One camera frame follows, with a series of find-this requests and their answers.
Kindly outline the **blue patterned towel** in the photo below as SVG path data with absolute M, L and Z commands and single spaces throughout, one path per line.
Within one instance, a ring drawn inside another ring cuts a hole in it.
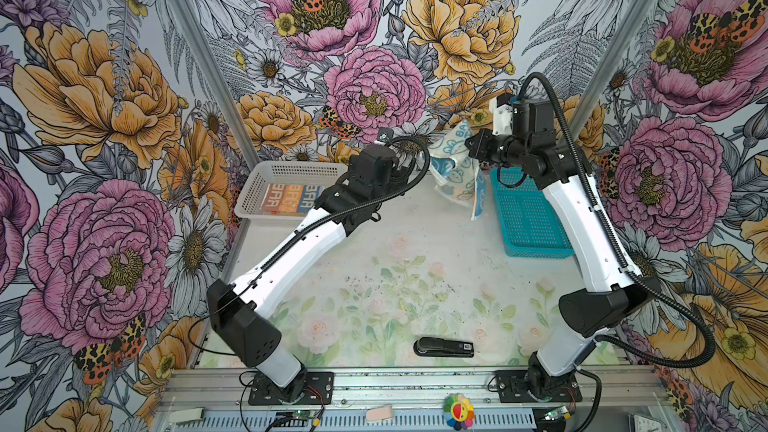
M 463 120 L 430 145 L 429 151 L 435 190 L 449 201 L 469 208 L 474 221 L 483 214 L 487 181 L 480 162 L 469 155 L 465 144 L 472 136 L 469 122 Z

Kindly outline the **teal plastic basket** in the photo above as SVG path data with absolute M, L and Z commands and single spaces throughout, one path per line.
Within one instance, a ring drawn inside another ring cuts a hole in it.
M 491 173 L 493 198 L 505 252 L 510 257 L 566 259 L 574 254 L 554 209 L 519 168 Z

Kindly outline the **white plastic basket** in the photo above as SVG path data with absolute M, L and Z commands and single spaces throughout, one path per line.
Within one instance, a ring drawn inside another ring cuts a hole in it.
M 326 162 L 264 161 L 255 166 L 240 191 L 235 214 L 253 221 L 294 221 L 347 172 Z

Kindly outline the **multicolour striped letter towel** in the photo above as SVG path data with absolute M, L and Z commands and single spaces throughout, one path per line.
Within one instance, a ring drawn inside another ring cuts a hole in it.
M 315 206 L 324 189 L 322 185 L 270 184 L 261 211 L 272 215 L 304 215 Z

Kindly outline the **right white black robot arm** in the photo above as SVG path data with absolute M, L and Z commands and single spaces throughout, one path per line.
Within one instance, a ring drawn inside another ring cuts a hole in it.
M 553 105 L 504 93 L 490 102 L 489 111 L 493 127 L 467 139 L 470 156 L 518 168 L 535 183 L 570 241 L 584 283 L 560 298 L 562 324 L 529 359 L 526 389 L 544 400 L 570 386 L 597 343 L 650 296 L 632 279 L 639 270 L 597 198 L 583 150 L 557 142 Z

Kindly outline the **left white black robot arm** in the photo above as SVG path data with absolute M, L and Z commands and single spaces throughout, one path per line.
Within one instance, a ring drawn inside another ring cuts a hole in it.
M 281 344 L 270 317 L 283 296 L 328 251 L 360 225 L 378 221 L 381 205 L 412 185 L 411 168 L 398 165 L 396 152 L 369 145 L 353 156 L 347 172 L 326 188 L 297 228 L 249 272 L 207 290 L 209 320 L 240 361 L 269 379 L 286 396 L 300 393 L 306 366 Z

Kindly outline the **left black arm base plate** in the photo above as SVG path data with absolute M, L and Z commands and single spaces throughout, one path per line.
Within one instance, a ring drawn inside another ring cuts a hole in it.
M 329 405 L 332 402 L 335 374 L 319 370 L 302 371 L 288 386 L 278 387 L 257 372 L 249 387 L 251 406 Z

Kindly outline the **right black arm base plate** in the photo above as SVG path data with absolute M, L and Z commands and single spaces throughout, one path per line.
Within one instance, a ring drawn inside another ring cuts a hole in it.
M 578 403 L 583 400 L 575 374 L 551 377 L 539 369 L 508 369 L 494 373 L 487 385 L 501 403 Z

